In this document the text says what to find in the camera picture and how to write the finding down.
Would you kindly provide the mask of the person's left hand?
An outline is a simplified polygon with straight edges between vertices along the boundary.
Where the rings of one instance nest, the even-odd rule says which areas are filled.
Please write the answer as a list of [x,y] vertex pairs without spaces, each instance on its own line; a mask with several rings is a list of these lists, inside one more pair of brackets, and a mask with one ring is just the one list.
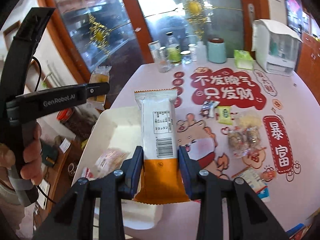
[[[33,141],[24,149],[23,159],[25,165],[21,168],[21,176],[25,180],[31,180],[33,185],[39,185],[43,179],[43,172],[41,169],[41,142],[40,136],[42,134],[41,126],[36,124],[34,129]],[[10,148],[1,144],[1,184],[9,189],[13,186],[8,178],[7,169],[15,164],[15,155]]]

